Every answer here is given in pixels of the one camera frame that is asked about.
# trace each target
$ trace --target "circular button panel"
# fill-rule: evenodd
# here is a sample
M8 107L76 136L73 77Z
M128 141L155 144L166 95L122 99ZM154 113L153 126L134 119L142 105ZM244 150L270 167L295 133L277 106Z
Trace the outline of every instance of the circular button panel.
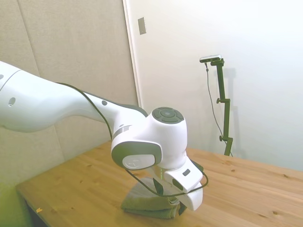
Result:
M165 124L177 124L184 120L183 115L170 107L159 107L152 112L153 117Z

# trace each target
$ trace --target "light switch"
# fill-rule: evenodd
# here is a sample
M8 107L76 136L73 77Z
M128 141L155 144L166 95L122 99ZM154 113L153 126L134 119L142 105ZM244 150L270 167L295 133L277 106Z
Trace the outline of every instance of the light switch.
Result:
M145 20L144 18L138 19L139 31L140 34L143 35L146 33Z

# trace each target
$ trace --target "cloth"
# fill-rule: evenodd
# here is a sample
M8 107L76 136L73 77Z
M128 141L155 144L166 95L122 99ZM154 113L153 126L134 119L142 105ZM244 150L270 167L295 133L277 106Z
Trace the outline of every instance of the cloth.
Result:
M152 178L143 178L141 181L156 191ZM180 202L176 197L157 196L137 183L125 197L121 208L125 212L134 214L171 219L175 217L179 204Z

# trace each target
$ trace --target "wooden table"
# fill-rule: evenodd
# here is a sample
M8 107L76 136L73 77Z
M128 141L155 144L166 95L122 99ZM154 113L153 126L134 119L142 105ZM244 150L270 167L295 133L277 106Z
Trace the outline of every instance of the wooden table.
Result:
M302 227L303 172L187 149L209 176L202 205L171 220L124 213L136 184L110 156L110 143L17 186L51 227ZM145 171L137 171L145 177Z

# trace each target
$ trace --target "white wall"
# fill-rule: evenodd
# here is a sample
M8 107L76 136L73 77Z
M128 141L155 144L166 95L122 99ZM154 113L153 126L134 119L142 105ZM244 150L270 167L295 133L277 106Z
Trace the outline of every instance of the white wall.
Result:
M303 170L303 14L298 0L125 0L142 105L181 111L188 146L224 153L199 58L220 53L234 156ZM137 19L147 33L139 35ZM213 100L218 97L210 70ZM214 104L223 125L223 105Z

